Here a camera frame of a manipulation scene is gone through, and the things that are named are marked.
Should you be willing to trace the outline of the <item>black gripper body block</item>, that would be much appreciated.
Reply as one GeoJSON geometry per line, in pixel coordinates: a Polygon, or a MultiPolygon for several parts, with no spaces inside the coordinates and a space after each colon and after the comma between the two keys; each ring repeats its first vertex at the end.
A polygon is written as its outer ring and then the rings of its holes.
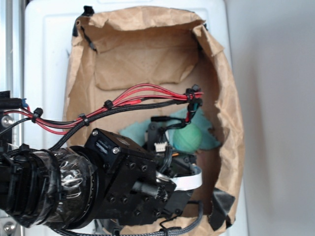
{"type": "Polygon", "coordinates": [[[181,191],[169,177],[157,178],[155,157],[128,137],[94,129],[85,148],[98,174],[95,219],[146,225],[183,212],[193,189],[181,191]]]}

